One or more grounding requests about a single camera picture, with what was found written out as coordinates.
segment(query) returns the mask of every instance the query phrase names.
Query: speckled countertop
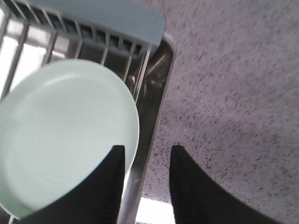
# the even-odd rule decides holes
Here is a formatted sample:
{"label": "speckled countertop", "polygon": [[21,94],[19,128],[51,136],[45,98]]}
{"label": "speckled countertop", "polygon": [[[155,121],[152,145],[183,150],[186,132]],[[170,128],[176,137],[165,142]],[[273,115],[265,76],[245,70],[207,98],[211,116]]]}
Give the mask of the speckled countertop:
{"label": "speckled countertop", "polygon": [[170,202],[180,142],[228,192],[299,223],[299,1],[139,1],[177,46],[142,196]]}

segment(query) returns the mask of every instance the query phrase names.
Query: light green plate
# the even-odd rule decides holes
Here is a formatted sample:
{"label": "light green plate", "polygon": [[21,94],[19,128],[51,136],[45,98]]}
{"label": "light green plate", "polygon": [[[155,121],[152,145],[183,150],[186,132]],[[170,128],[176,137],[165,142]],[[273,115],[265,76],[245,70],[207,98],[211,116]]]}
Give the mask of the light green plate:
{"label": "light green plate", "polygon": [[0,204],[16,218],[43,208],[113,145],[125,146],[127,172],[138,139],[136,105],[111,70],[85,60],[45,66],[0,104]]}

